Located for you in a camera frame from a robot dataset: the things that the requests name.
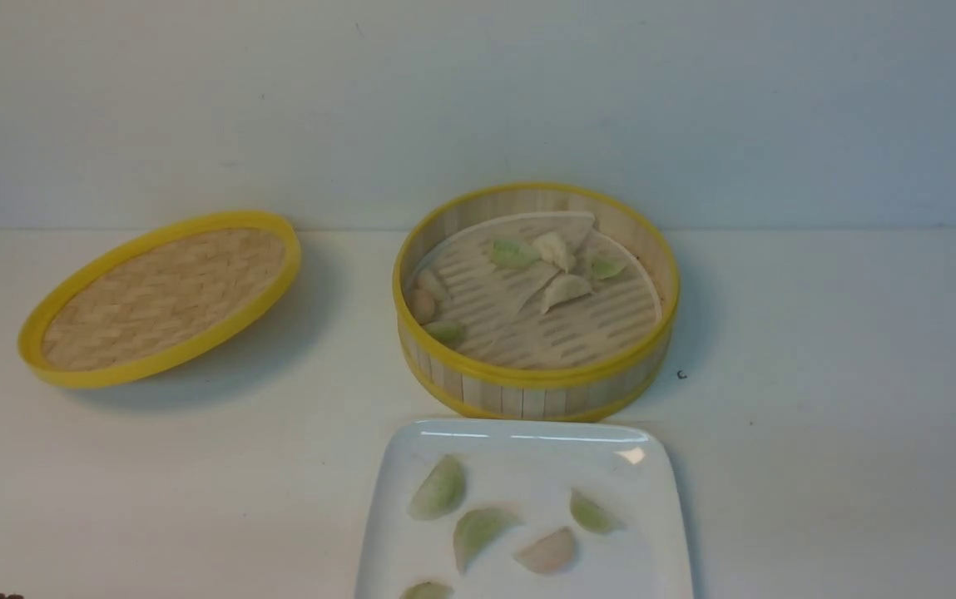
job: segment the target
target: white table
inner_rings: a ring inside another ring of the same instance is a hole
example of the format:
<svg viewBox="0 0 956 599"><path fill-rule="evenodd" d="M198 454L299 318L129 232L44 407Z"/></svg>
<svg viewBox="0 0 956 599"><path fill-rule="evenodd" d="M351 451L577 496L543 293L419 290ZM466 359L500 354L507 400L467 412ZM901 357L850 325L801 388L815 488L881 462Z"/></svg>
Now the white table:
<svg viewBox="0 0 956 599"><path fill-rule="evenodd" d="M0 592L351 597L385 444L451 416L400 357L403 235L303 234L298 284L228 344L117 388L42 384L22 319L132 235L0 231ZM956 231L669 239L674 345L610 421L671 452L697 596L956 597Z"/></svg>

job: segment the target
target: white wall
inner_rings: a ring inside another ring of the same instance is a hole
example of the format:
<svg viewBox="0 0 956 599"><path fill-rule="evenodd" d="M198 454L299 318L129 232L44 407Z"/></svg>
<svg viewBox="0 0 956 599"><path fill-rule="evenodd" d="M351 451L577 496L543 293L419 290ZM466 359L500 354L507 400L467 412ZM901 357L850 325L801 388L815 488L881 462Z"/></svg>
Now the white wall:
<svg viewBox="0 0 956 599"><path fill-rule="evenodd" d="M956 2L0 0L0 227L404 228L517 179L954 226Z"/></svg>

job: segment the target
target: yellow rim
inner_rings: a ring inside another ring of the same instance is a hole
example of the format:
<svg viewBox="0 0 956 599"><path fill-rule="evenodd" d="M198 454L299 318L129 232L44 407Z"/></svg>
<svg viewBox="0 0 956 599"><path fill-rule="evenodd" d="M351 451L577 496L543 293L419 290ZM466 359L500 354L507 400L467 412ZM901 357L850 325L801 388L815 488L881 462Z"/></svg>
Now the yellow rim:
<svg viewBox="0 0 956 599"><path fill-rule="evenodd" d="M485 412L478 407L469 406L458 399L451 397L451 395L446 394L443 389L437 387L433 380L429 380L428 376L422 374L422 371L419 370L418 365L414 363L412 356L408 353L408 350L401 345L403 350L404 360L408 363L408 368L412 371L414 378L418 380L422 387L425 387L425 390L429 391L429 394L432 394L433 397L437 399L440 403L448 406L455 413L462 414L467 418L496 418L497 420L520 420L520 418L511 418L509 416L504 416L501 413ZM596 408L593 410L588 410L588 412L576 413L573 416L564 416L561 418L541 418L545 421L554 421L554 422L599 422L604 418L611 416L612 413L621 412L627 405L635 402L637 399L648 390L648 387L651 386L651 383L654 382L656 376L659 375L659 371L663 368L663 360L666 359L666 354L663 354L663 357L659 358L659 364L656 364L656 367L652 369L651 373L645 376L644 380L641 381L637 387L629 392L625 398L616 399L615 402L610 403L606 406Z"/></svg>
<svg viewBox="0 0 956 599"><path fill-rule="evenodd" d="M667 297L667 305L663 311L663 319L656 324L656 327L654 327L651 333L649 333L644 339L638 341L637 344L631 346L631 348L624 349L618 355L607 358L607 360L600 361L600 363L560 370L520 370L515 368L499 367L499 365L485 364L482 363L482 361L463 356L463 354L454 352L454 350L447 348L447 346L439 344L436 340L434 340L433 337L429 336L425 329L422 329L422 326L418 324L416 319L414 319L412 314L410 314L410 310L408 310L408 303L406 303L406 300L404 299L403 288L400 284L400 280L402 278L404 253L408 247L410 247L410 244L412 244L414 238L416 238L416 236L419 235L420 232L429 225L429 223L432 223L433 220L436 220L437 217L443 215L444 212L453 209L456 207L456 205L465 204L467 201L474 200L474 198L487 194L524 189L546 189L574 193L592 198L592 200L602 202L602 204L611 205L615 209L625 212L626 215L632 217L632 219L636 220L637 223L640 223L641 226L644 227L654 239L656 239L656 242L659 243L661 250L665 251L667 258L669 259L669 263L671 263L671 277L674 280L675 293L671 297ZM413 228L412 232L410 232L410 235L408 235L408 239L405 239L403 245L400 247L400 251L397 254L397 262L395 262L395 267L393 268L393 301L395 303L395 307L397 307L397 314L400 314L400 318L403 320L404 326L408 327L408 331L412 334L414 340L418 342L421 348L427 350L429 355L437 358L441 361L441 363L446 365L446 367L449 367L456 372L466 374L467 376L473 376L476 379L484 379L488 380L488 382L504 384L504 386L508 387L573 387L577 386L578 384L594 383L596 380L605 379L607 376L611 376L623 370L629 369L633 364L638 363L638 361L641 361L644 356L648 355L656 347L656 345L659 344L664 334L671 329L672 323L674 323L674 318L676 317L676 305L678 304L678 295L680 294L680 289L680 276L678 274L678 268L676 267L676 261L674 260L674 253L672 253L671 247L663 238L663 235L659 229L654 227L652 223L649 223L648 219L645 219L640 212L633 210L629 207L629 205L625 205L618 200L614 200L613 197L596 193L591 190L582 189L581 187L575 186L565 186L562 185L562 183L539 181L511 183L511 185L506 186L486 187L486 189L468 193L455 198L455 200L449 201L448 204L441 205L440 208L437 208L433 212L429 213L429 215L425 216L425 219L422 219L417 227Z"/></svg>
<svg viewBox="0 0 956 599"><path fill-rule="evenodd" d="M146 356L130 363L113 365L113 367L91 371L59 370L41 353L41 341L45 330L56 318L56 314L67 304L68 300L85 289L87 285L100 278L121 263L146 253L162 244L175 241L187 236L203 234L203 232L227 228L254 228L275 234L285 244L285 262L281 266L279 276L264 292L257 295L252 302L245 304L230 317L216 323L209 329L201 331L195 337L162 350L158 354ZM100 258L83 266L75 274L67 277L56 289L52 290L40 304L30 312L26 322L18 334L18 353L22 360L29 365L41 380L47 383L58 384L60 387L107 387L109 384L128 383L131 380L143 379L146 376L176 367L178 364L195 358L208 349L222 344L246 326L252 324L269 309L281 295L289 288L300 269L300 243L296 241L296 233L292 230L289 221L270 212L255 210L239 212L219 212L215 215L196 217L183 220L181 223L157 229L150 234L139 236L128 241Z"/></svg>

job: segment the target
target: woven bamboo lid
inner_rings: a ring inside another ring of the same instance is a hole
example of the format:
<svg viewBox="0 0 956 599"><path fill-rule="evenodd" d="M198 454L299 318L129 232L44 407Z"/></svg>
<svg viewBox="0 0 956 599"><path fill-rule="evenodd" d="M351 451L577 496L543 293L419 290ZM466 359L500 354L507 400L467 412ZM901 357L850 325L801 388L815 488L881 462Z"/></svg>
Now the woven bamboo lid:
<svg viewBox="0 0 956 599"><path fill-rule="evenodd" d="M22 356L62 386L153 374L221 344L260 317L299 268L286 220L223 213L154 231L103 255L45 299Z"/></svg>

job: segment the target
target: white ceramic plate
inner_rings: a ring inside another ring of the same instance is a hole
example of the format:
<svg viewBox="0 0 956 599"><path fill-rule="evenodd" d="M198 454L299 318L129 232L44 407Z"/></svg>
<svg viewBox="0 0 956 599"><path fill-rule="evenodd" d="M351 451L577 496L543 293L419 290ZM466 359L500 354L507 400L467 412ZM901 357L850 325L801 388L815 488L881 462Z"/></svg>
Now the white ceramic plate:
<svg viewBox="0 0 956 599"><path fill-rule="evenodd" d="M462 507L420 522L408 504L444 454L467 470ZM577 487L613 512L626 530L588 533L570 516ZM452 533L478 507L504 507L523 525L488 546L466 575L455 569ZM515 551L569 526L579 557L539 576ZM691 569L674 470L659 441L625 426L512 420L427 420L401 428L385 451L374 490L356 599L399 599L410 585L436 580L452 599L693 599Z"/></svg>

